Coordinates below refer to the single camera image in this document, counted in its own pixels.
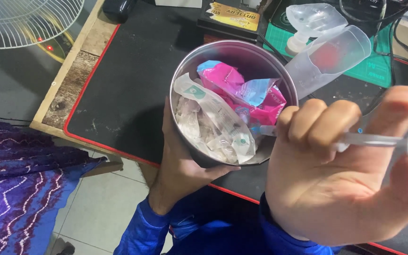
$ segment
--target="purple fabric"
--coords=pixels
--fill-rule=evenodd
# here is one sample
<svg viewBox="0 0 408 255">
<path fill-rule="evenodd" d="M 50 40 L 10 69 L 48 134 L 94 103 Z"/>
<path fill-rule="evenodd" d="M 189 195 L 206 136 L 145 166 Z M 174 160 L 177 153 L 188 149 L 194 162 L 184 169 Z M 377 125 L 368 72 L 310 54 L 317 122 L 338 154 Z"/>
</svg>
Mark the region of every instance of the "purple fabric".
<svg viewBox="0 0 408 255">
<path fill-rule="evenodd" d="M 79 178 L 105 160 L 0 122 L 0 255 L 42 255 Z"/>
</svg>

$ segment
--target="syringe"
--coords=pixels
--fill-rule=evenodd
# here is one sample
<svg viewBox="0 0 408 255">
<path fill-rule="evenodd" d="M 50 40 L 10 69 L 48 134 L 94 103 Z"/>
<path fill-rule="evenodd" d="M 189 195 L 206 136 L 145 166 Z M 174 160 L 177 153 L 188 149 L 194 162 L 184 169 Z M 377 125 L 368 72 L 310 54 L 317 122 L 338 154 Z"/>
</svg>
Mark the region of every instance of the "syringe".
<svg viewBox="0 0 408 255">
<path fill-rule="evenodd" d="M 252 127 L 251 130 L 259 132 L 262 135 L 276 136 L 275 126 L 262 125 L 260 127 Z M 350 144 L 371 147 L 402 147 L 407 149 L 408 154 L 408 136 L 405 138 L 394 136 L 381 136 L 372 134 L 360 134 L 346 132 L 338 142 L 338 152 L 345 151 Z"/>
</svg>

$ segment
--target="finger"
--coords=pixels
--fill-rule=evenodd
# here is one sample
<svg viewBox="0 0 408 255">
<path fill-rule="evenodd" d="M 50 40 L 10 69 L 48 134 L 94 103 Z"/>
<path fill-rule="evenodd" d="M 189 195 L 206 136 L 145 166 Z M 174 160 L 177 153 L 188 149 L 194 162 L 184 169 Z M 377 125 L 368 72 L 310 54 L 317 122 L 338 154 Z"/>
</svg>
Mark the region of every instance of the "finger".
<svg viewBox="0 0 408 255">
<path fill-rule="evenodd" d="M 308 134 L 314 122 L 325 111 L 327 104 L 319 99 L 306 101 L 300 110 L 294 114 L 289 128 L 289 141 L 301 149 L 308 149 Z"/>
<path fill-rule="evenodd" d="M 165 98 L 165 108 L 163 109 L 163 136 L 165 144 L 169 147 L 170 151 L 178 158 L 190 159 L 190 152 L 184 145 L 184 142 L 180 139 L 178 130 L 173 124 L 173 115 L 171 114 L 169 98 Z"/>
<path fill-rule="evenodd" d="M 314 122 L 307 137 L 314 154 L 323 162 L 335 158 L 336 143 L 360 119 L 361 111 L 354 102 L 338 100 Z"/>
<path fill-rule="evenodd" d="M 403 155 L 394 164 L 389 185 L 380 189 L 364 206 L 366 206 L 365 211 L 378 220 L 378 224 L 371 226 L 370 231 L 365 232 L 372 232 L 374 236 L 370 239 L 371 241 L 389 239 L 408 224 L 407 155 Z"/>
<path fill-rule="evenodd" d="M 292 116 L 299 110 L 298 106 L 288 106 L 281 111 L 276 121 L 276 135 L 280 140 L 287 142 L 287 134 L 291 124 Z"/>
<path fill-rule="evenodd" d="M 237 171 L 240 169 L 241 168 L 239 166 L 218 165 L 212 168 L 207 168 L 205 173 L 207 175 L 207 178 L 213 181 L 231 171 Z"/>
<path fill-rule="evenodd" d="M 394 86 L 385 93 L 364 132 L 402 137 L 407 130 L 408 86 Z"/>
</svg>

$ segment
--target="fan guard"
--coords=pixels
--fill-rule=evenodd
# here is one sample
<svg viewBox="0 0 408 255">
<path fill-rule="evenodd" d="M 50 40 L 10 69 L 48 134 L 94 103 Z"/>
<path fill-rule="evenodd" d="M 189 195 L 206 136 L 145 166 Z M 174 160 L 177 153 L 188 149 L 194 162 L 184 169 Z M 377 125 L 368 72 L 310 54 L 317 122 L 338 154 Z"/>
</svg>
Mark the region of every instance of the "fan guard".
<svg viewBox="0 0 408 255">
<path fill-rule="evenodd" d="M 0 0 L 0 49 L 37 44 L 60 35 L 84 0 Z"/>
</svg>

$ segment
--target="green cutting mat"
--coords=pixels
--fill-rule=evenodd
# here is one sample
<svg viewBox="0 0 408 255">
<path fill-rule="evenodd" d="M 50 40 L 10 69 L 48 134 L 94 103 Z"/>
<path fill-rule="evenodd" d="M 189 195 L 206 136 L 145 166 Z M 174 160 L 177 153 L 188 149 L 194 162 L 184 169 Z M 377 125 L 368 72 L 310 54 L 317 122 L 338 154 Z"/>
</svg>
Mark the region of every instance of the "green cutting mat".
<svg viewBox="0 0 408 255">
<path fill-rule="evenodd" d="M 388 34 L 391 25 L 383 28 L 377 37 L 377 50 L 380 52 L 390 52 L 388 45 Z M 287 44 L 287 39 L 294 34 L 281 28 L 278 28 L 271 23 L 268 24 L 266 39 L 272 44 L 281 54 L 292 57 L 287 54 L 284 48 Z M 370 38 L 371 45 L 373 44 L 373 38 Z M 270 48 L 264 44 L 264 49 L 270 50 Z M 388 88 L 391 86 L 391 70 L 390 70 L 390 58 L 387 56 L 381 56 L 374 51 L 371 55 L 361 61 L 358 65 L 344 72 L 345 75 L 366 81 L 378 86 Z"/>
</svg>

